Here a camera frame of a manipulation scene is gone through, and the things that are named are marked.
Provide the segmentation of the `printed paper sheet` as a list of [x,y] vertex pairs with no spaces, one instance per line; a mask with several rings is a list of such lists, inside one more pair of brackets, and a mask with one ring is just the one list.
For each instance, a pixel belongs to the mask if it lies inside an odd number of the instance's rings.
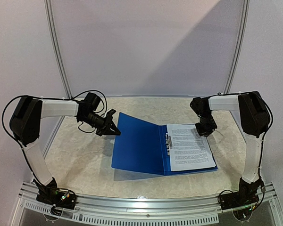
[[171,171],[203,170],[216,167],[205,137],[194,124],[167,124]]

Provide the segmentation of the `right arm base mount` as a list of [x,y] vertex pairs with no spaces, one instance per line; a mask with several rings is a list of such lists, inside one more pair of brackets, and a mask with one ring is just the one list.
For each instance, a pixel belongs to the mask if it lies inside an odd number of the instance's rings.
[[223,190],[217,196],[221,210],[232,210],[233,216],[240,222],[249,221],[253,212],[262,204],[265,198],[265,184],[262,177],[252,183],[240,179],[239,190]]

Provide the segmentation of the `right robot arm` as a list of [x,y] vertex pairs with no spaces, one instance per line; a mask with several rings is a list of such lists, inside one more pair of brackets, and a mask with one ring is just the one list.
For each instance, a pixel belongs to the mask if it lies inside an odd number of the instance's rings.
[[270,108],[257,91],[195,97],[190,108],[200,121],[195,124],[201,137],[208,137],[217,129],[213,111],[237,111],[240,114],[242,133],[246,143],[246,159],[240,185],[260,184],[263,145],[273,116]]

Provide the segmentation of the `blue plastic folder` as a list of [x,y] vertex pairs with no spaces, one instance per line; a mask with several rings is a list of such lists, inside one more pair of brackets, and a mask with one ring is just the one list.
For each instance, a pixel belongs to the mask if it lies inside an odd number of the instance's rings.
[[218,169],[216,166],[214,169],[171,171],[165,140],[166,125],[157,125],[120,113],[118,128],[121,135],[115,138],[111,165],[115,169],[162,176],[212,172]]

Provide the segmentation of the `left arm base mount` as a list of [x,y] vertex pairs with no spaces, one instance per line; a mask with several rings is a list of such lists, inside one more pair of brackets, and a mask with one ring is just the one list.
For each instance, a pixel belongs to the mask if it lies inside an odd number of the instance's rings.
[[36,179],[33,183],[38,187],[36,200],[54,207],[74,210],[77,195],[69,189],[58,188],[55,178],[45,186],[40,184]]

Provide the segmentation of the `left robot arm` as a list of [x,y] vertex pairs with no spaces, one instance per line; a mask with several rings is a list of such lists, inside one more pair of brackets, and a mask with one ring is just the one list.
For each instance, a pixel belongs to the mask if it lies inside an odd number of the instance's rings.
[[18,143],[25,161],[32,172],[34,182],[44,188],[42,196],[50,204],[57,204],[61,195],[54,188],[57,183],[51,175],[42,155],[39,137],[41,120],[51,117],[75,117],[77,122],[86,123],[95,129],[98,136],[119,136],[120,130],[113,122],[114,109],[108,110],[104,94],[97,90],[84,92],[85,98],[77,100],[17,96],[19,100],[5,132]]

